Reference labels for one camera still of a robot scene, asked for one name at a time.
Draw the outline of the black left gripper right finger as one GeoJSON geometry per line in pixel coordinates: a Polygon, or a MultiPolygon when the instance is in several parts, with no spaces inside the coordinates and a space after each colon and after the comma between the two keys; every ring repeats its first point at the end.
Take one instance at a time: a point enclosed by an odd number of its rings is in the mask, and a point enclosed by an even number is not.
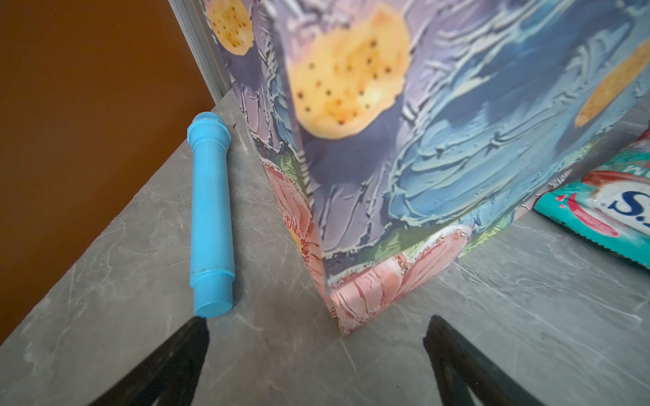
{"type": "Polygon", "coordinates": [[[433,316],[423,339],[444,405],[540,405],[442,316],[433,316]]]}

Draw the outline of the floral paper gift bag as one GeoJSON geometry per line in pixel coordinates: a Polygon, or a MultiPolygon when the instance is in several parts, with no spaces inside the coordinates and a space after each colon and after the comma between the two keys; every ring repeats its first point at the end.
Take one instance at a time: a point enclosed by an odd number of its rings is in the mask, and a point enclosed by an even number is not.
{"type": "Polygon", "coordinates": [[[533,208],[649,90],[646,1],[203,1],[349,335],[533,208]]]}

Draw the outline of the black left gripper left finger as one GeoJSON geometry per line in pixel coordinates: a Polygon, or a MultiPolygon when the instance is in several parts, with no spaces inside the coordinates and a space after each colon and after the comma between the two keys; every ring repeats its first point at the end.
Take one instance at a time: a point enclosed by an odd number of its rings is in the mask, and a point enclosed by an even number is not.
{"type": "Polygon", "coordinates": [[[94,405],[190,405],[210,337],[207,320],[195,316],[142,360],[94,405]]]}

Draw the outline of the teal Fox's candy bag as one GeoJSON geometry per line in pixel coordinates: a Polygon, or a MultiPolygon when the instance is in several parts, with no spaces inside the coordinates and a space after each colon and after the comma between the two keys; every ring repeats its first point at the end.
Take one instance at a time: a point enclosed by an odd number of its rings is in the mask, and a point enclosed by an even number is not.
{"type": "Polygon", "coordinates": [[[543,195],[534,209],[649,268],[649,132],[582,178],[543,195]]]}

